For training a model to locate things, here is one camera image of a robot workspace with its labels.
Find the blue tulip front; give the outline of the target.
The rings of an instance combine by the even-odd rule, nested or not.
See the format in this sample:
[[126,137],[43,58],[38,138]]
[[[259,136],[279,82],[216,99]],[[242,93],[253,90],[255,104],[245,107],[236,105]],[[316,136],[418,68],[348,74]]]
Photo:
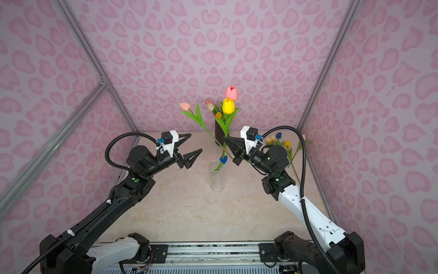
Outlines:
[[222,167],[227,163],[228,161],[228,156],[224,155],[220,158],[220,162],[217,165],[217,167],[214,169],[214,171],[220,171],[222,169]]

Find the dark grey vase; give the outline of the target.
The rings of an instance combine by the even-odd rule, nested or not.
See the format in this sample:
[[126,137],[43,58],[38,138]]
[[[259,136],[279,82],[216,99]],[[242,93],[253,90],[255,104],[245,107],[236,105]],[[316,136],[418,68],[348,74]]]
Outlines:
[[225,133],[223,132],[222,128],[220,127],[217,121],[215,121],[214,124],[214,136],[219,142],[219,145],[223,147],[225,145],[224,142]]

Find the clear plastic cup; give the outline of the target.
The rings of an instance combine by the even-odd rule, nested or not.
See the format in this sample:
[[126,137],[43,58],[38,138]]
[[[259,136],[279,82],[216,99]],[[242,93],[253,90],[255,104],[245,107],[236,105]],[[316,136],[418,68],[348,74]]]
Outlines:
[[209,164],[210,188],[212,191],[220,192],[225,188],[224,171],[225,164],[220,161],[213,161]]

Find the small yellow tulip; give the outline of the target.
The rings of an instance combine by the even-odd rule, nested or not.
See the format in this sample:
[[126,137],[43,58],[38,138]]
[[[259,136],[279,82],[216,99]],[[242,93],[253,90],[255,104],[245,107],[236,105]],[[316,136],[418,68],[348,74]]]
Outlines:
[[297,156],[297,154],[298,154],[298,152],[302,149],[302,145],[301,145],[301,143],[299,142],[298,143],[298,146],[294,149],[293,147],[292,147],[292,143],[291,143],[291,141],[286,141],[285,142],[285,148],[286,148],[286,152],[287,152],[287,157],[288,157],[288,160],[289,160],[289,166],[291,166],[292,167],[292,169],[293,169],[293,171],[294,171],[294,174],[295,174],[295,177],[296,177],[296,179],[297,179],[297,182],[301,182],[300,181],[300,177],[298,176],[298,173],[297,173],[297,171],[296,171],[296,169],[295,169],[295,167],[294,167],[294,159],[295,159],[295,157]]

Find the pale yellow tulip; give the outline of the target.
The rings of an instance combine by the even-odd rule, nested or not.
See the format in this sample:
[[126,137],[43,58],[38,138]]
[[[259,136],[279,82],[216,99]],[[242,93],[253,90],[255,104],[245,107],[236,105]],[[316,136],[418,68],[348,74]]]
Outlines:
[[267,138],[265,139],[265,141],[266,141],[266,143],[267,143],[268,145],[271,145],[271,144],[273,144],[273,143],[276,141],[276,137],[273,136],[273,135],[271,135],[271,136],[267,137]]

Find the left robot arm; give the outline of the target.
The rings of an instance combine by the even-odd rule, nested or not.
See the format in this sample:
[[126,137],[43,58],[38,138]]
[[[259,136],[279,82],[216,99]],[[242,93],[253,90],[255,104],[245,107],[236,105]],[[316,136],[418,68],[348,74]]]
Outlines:
[[[113,162],[110,158],[113,146],[132,136],[152,141],[156,154],[146,146],[138,145],[129,152],[125,166]],[[202,149],[185,155],[179,153],[179,147],[191,136],[190,133],[179,135],[176,131],[167,131],[155,139],[142,132],[128,132],[110,141],[104,153],[106,162],[127,171],[127,176],[111,189],[107,200],[83,220],[58,237],[49,235],[43,239],[39,245],[40,255],[23,272],[28,274],[39,266],[43,274],[94,274],[125,260],[151,263],[154,256],[149,240],[138,233],[100,248],[93,248],[93,244],[119,217],[150,193],[155,185],[154,175],[173,164],[181,169],[191,168]]]

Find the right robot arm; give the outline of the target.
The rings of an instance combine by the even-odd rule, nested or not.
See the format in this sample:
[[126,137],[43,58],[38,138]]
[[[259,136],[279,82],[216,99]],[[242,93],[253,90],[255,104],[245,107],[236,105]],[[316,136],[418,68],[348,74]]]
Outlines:
[[300,140],[302,151],[301,182],[288,175],[288,152],[283,145],[270,142],[265,145],[266,134],[249,126],[242,128],[240,137],[225,137],[233,163],[250,163],[262,173],[264,191],[291,211],[307,228],[310,240],[301,239],[286,231],[274,240],[274,250],[263,261],[296,261],[296,269],[303,263],[314,267],[320,274],[361,274],[366,268],[365,245],[355,232],[348,233],[323,214],[305,196],[306,145],[301,133],[291,126],[284,130],[294,132]]

